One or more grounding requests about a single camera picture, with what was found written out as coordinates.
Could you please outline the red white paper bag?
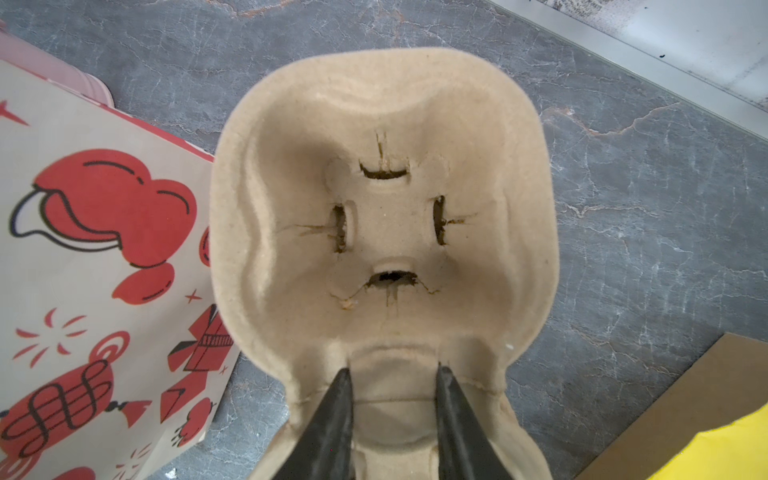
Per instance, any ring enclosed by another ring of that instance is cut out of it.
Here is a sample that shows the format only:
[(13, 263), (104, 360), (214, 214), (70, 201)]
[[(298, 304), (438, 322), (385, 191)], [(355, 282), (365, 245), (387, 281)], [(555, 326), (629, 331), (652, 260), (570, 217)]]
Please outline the red white paper bag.
[(238, 349), (212, 156), (1, 66), (1, 475), (144, 479), (199, 443)]

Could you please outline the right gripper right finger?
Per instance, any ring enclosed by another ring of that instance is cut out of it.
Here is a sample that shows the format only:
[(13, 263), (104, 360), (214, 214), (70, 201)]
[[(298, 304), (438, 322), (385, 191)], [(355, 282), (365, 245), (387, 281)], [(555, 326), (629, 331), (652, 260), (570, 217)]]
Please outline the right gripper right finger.
[(436, 373), (435, 412), (440, 480), (513, 479), (452, 370), (442, 364)]

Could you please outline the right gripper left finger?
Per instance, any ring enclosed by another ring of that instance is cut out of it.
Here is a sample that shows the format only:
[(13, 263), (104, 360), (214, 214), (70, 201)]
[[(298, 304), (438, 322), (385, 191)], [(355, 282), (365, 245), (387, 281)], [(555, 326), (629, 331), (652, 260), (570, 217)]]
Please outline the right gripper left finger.
[(351, 373), (342, 368), (273, 479), (350, 479), (353, 406)]

